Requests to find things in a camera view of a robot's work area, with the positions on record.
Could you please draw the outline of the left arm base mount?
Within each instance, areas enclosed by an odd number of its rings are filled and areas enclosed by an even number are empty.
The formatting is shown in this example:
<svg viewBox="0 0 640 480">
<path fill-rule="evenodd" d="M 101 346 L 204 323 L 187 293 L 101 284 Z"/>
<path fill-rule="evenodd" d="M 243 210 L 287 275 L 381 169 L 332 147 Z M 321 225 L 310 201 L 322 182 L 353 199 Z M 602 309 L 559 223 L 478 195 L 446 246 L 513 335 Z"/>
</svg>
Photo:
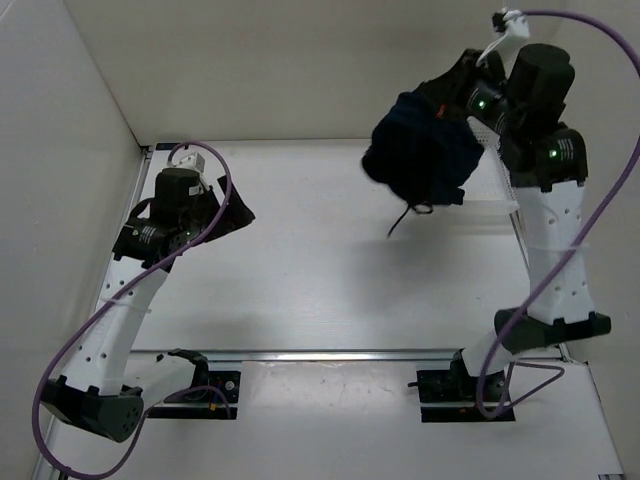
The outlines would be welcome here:
<svg viewBox="0 0 640 480">
<path fill-rule="evenodd" d="M 165 359 L 182 360 L 195 367 L 194 378 L 187 387 L 180 389 L 167 400 L 149 409 L 151 419 L 172 420 L 235 420 L 241 386 L 241 371 L 224 367 L 211 369 L 208 358 L 199 352 L 174 349 L 157 356 L 157 361 Z"/>
</svg>

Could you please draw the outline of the aluminium frame rail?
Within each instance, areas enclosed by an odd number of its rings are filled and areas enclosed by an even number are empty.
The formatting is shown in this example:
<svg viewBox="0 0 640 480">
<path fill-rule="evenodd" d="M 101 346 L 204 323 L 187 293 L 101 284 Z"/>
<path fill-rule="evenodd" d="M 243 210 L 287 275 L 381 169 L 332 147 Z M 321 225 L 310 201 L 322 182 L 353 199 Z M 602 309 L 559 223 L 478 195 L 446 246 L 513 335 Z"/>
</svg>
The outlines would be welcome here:
<svg viewBox="0 0 640 480">
<path fill-rule="evenodd" d="M 400 361 L 444 362 L 451 360 L 456 349 L 321 349 L 321 350 L 205 350 L 200 353 L 214 362 L 347 362 Z"/>
</svg>

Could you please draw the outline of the white plastic basket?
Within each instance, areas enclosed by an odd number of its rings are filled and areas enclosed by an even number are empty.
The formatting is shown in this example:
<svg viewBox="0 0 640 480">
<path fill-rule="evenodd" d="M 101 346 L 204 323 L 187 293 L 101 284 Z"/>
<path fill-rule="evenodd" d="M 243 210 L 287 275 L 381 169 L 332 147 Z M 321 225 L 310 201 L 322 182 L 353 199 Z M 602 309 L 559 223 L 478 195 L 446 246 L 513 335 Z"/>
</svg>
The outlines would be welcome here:
<svg viewBox="0 0 640 480">
<path fill-rule="evenodd" d="M 508 171 L 499 154 L 499 137 L 479 120 L 469 117 L 468 124 L 476 140 L 484 147 L 478 167 L 463 185 L 465 191 L 461 210 L 471 215 L 510 215 L 518 209 Z"/>
</svg>

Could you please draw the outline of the navy blue shorts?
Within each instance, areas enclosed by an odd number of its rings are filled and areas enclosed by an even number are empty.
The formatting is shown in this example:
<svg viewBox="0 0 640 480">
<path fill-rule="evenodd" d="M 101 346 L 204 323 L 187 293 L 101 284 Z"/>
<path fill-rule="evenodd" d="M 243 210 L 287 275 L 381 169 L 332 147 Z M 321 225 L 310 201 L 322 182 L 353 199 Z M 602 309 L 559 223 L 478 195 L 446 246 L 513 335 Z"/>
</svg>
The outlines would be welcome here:
<svg viewBox="0 0 640 480">
<path fill-rule="evenodd" d="M 464 202 L 463 185 L 483 153 L 466 119 L 440 118 L 425 95 L 411 91 L 401 93 L 376 125 L 361 166 L 408 212 L 424 215 Z"/>
</svg>

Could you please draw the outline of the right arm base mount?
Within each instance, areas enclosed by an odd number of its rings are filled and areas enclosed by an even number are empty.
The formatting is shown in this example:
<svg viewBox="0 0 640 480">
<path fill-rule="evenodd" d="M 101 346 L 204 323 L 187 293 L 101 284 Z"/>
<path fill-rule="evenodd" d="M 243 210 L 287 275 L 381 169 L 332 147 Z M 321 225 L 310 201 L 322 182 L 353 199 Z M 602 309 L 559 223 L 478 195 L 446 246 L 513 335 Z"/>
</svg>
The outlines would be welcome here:
<svg viewBox="0 0 640 480">
<path fill-rule="evenodd" d="M 496 418 L 486 418 L 476 405 L 477 378 L 471 377 L 460 352 L 456 352 L 449 368 L 423 369 L 407 384 L 418 392 L 422 423 L 514 422 L 512 409 Z"/>
</svg>

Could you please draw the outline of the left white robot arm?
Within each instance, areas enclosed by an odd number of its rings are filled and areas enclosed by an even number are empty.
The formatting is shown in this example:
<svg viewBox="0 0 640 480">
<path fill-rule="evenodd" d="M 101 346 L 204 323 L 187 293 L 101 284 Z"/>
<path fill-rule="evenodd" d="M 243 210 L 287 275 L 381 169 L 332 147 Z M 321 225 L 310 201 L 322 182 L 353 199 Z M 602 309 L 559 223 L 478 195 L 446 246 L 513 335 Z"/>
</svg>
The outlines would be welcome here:
<svg viewBox="0 0 640 480">
<path fill-rule="evenodd" d="M 206 395 L 206 359 L 175 348 L 159 355 L 139 377 L 125 368 L 134 340 L 175 259 L 198 236 L 210 242 L 250 225 L 255 216 L 227 177 L 224 197 L 193 169 L 169 167 L 155 179 L 154 195 L 140 201 L 112 249 L 102 287 L 105 314 L 82 336 L 58 377 L 46 381 L 41 404 L 61 422 L 121 443 L 143 413 L 167 397 Z"/>
</svg>

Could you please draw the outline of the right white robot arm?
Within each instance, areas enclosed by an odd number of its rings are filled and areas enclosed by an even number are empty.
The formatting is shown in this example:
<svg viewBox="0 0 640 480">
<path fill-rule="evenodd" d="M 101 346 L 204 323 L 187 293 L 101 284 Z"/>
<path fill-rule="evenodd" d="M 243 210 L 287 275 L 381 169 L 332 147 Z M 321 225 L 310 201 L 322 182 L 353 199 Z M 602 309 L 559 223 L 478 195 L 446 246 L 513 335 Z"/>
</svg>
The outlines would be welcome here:
<svg viewBox="0 0 640 480">
<path fill-rule="evenodd" d="M 588 177 L 581 134 L 560 117 L 574 81 L 569 54 L 548 44 L 522 47 L 511 71 L 500 55 L 465 50 L 441 76 L 418 91 L 435 102 L 439 117 L 472 117 L 499 138 L 498 155 L 524 223 L 530 293 L 518 322 L 503 309 L 477 344 L 459 350 L 448 375 L 452 393 L 470 400 L 521 354 L 607 335 L 609 316 L 597 312 L 584 255 L 575 239 L 582 226 Z"/>
</svg>

